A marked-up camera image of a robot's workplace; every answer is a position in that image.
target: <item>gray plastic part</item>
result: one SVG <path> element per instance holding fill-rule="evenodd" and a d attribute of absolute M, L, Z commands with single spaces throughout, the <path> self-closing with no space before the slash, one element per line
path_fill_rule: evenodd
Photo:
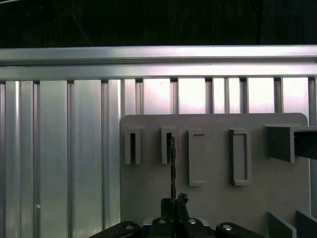
<path fill-rule="evenodd" d="M 174 136 L 175 149 L 176 149 L 175 163 L 177 163 L 177 140 L 178 140 L 177 127 L 176 126 L 161 126 L 161 153 L 162 153 L 163 165 L 167 165 L 167 163 L 170 163 L 170 161 L 168 161 L 169 151 L 167 148 L 167 138 L 169 134 L 172 134 Z"/>
<path fill-rule="evenodd" d="M 266 129 L 270 157 L 290 163 L 299 156 L 317 159 L 317 127 L 267 125 Z"/>
<path fill-rule="evenodd" d="M 125 164 L 141 163 L 141 128 L 127 128 L 124 132 Z"/>
<path fill-rule="evenodd" d="M 121 164 L 121 220 L 142 224 L 147 217 L 160 216 L 160 201 L 170 197 L 170 165 L 162 165 L 161 127 L 177 127 L 176 194 L 188 194 L 191 217 L 207 220 L 212 228 L 232 222 L 262 236 L 267 235 L 267 211 L 295 226 L 297 210 L 310 211 L 309 160 L 286 163 L 266 153 L 269 124 L 307 125 L 303 114 L 213 114 L 213 115 L 131 115 L 121 120 L 125 128 L 143 126 L 141 155 L 137 166 Z M 199 168 L 203 186 L 189 185 L 188 131 L 205 133 L 204 166 Z M 252 183 L 233 186 L 230 179 L 230 133 L 244 128 L 250 136 Z"/>
<path fill-rule="evenodd" d="M 188 131 L 189 185 L 202 186 L 206 183 L 206 174 L 201 173 L 206 166 L 205 133 L 198 130 Z"/>
<path fill-rule="evenodd" d="M 297 235 L 300 238 L 317 236 L 317 219 L 303 212 L 296 212 Z"/>
<path fill-rule="evenodd" d="M 296 228 L 283 218 L 268 212 L 269 238 L 296 238 Z"/>
<path fill-rule="evenodd" d="M 250 134 L 244 128 L 230 129 L 231 182 L 235 186 L 251 184 Z"/>

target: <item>horizontal aluminum beam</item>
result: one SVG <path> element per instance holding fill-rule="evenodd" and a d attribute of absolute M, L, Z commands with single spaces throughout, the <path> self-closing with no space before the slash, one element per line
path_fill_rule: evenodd
<path fill-rule="evenodd" d="M 0 65 L 178 62 L 183 59 L 309 58 L 317 46 L 155 46 L 46 49 L 1 49 Z"/>
<path fill-rule="evenodd" d="M 143 77 L 310 77 L 316 63 L 127 64 L 0 67 L 0 80 L 124 79 Z"/>

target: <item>screw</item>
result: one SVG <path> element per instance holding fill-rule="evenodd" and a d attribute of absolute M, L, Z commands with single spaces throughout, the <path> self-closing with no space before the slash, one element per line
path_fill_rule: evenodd
<path fill-rule="evenodd" d="M 229 225 L 223 225 L 223 227 L 226 231 L 231 231 L 232 230 L 232 227 L 229 226 Z"/>
<path fill-rule="evenodd" d="M 189 222 L 190 224 L 192 224 L 192 225 L 194 225 L 194 224 L 197 223 L 195 219 L 189 219 L 188 222 Z"/>
<path fill-rule="evenodd" d="M 132 230 L 134 227 L 132 225 L 128 225 L 125 227 L 127 230 Z"/>

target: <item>gray plastic board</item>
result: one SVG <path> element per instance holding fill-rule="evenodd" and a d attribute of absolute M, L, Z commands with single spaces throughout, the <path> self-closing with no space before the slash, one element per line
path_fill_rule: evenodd
<path fill-rule="evenodd" d="M 309 160 L 269 158 L 264 125 L 272 124 L 304 126 L 307 119 L 303 114 L 124 117 L 121 141 L 129 136 L 126 131 L 136 130 L 137 136 L 126 140 L 126 153 L 140 157 L 121 153 L 121 219 L 142 224 L 147 217 L 160 216 L 161 199 L 170 197 L 170 165 L 162 164 L 166 146 L 161 146 L 161 132 L 162 127 L 176 127 L 176 193 L 188 194 L 191 217 L 206 219 L 212 228 L 233 222 L 262 235 L 267 212 L 295 225 L 296 210 L 310 210 Z"/>

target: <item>dark background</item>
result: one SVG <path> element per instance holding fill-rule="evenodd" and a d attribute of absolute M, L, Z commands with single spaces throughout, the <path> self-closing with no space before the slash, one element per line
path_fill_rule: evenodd
<path fill-rule="evenodd" d="M 261 26 L 257 7 L 252 0 L 21 0 L 0 4 L 0 48 L 317 43 L 317 0 L 264 0 Z"/>

